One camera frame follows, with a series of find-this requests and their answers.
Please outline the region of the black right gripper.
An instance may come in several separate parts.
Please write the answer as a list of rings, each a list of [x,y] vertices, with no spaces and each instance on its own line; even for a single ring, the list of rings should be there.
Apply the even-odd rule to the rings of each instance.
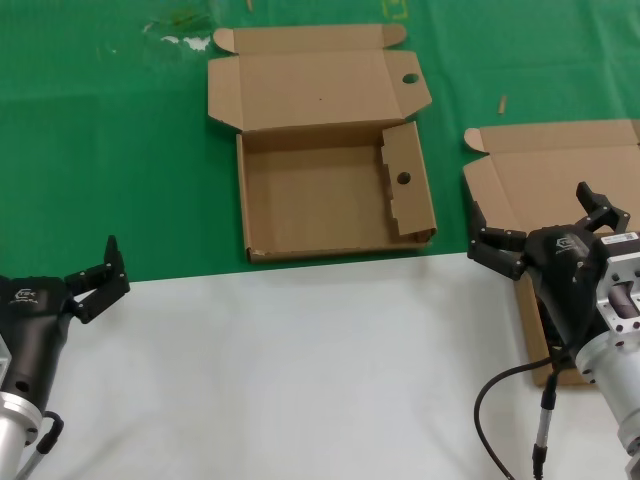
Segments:
[[[586,182],[578,184],[576,197],[585,211],[578,227],[546,227],[528,237],[523,231],[489,227],[474,201],[467,250],[470,260],[514,281],[521,278],[527,264],[536,296],[571,353],[579,352],[606,326],[595,307],[599,267],[589,254],[598,237],[592,232],[607,226],[622,234],[630,220],[627,212],[592,191]]]

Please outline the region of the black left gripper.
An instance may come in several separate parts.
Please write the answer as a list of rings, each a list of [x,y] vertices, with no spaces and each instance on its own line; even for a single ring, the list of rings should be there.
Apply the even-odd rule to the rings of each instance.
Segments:
[[[1,337],[11,360],[1,390],[47,406],[72,315],[88,324],[130,291],[117,239],[103,263],[67,276],[1,279]]]

